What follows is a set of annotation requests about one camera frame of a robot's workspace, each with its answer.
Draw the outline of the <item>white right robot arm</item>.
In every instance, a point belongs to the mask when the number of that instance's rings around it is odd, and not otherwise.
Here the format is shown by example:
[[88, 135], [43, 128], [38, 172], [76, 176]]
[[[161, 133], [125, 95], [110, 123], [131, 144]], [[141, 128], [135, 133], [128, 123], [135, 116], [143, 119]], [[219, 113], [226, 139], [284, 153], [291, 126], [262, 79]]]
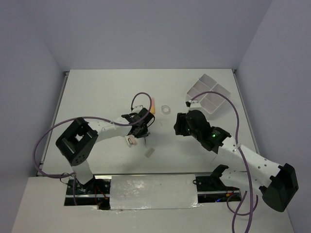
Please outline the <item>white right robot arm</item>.
[[212, 186], [222, 190], [226, 186], [246, 187], [262, 194], [263, 201], [273, 210], [284, 212], [296, 192], [298, 181], [290, 164], [272, 162], [244, 145], [237, 145], [234, 137], [220, 127], [210, 126], [203, 113], [191, 110], [178, 113], [174, 125], [176, 135], [192, 136], [207, 151], [221, 159], [213, 171]]

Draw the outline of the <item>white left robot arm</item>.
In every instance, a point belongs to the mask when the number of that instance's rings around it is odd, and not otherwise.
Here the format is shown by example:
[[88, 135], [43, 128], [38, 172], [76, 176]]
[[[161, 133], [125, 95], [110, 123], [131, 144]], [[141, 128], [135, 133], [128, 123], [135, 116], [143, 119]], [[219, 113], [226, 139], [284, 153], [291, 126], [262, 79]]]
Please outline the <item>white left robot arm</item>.
[[87, 161], [97, 142], [114, 137], [145, 138], [149, 135], [148, 125], [154, 120], [155, 116], [142, 106], [114, 121], [75, 119], [55, 144], [75, 173], [78, 188], [88, 194], [99, 184]]

